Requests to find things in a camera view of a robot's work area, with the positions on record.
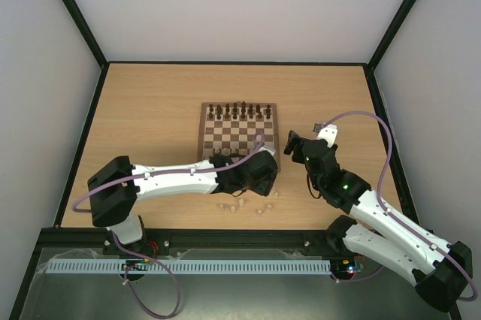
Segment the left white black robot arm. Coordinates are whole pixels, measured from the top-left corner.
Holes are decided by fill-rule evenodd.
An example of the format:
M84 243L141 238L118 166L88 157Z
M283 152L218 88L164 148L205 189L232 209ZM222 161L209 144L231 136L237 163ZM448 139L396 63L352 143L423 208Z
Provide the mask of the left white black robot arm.
M228 194L251 191L268 196L278 173L274 155L223 155L187 165L133 165L127 155L107 163L87 181L92 224L111 229L122 245L144 238L143 222L133 214L137 203L182 194Z

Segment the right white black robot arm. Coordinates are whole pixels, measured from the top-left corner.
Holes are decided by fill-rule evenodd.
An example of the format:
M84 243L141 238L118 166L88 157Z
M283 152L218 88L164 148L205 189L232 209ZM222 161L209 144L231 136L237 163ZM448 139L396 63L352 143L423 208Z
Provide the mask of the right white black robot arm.
M305 166L310 190L343 211L330 226L329 248L367 256L408 281L431 307L449 312L473 275L472 251L425 230L337 163L336 130L314 140L290 131L284 153Z

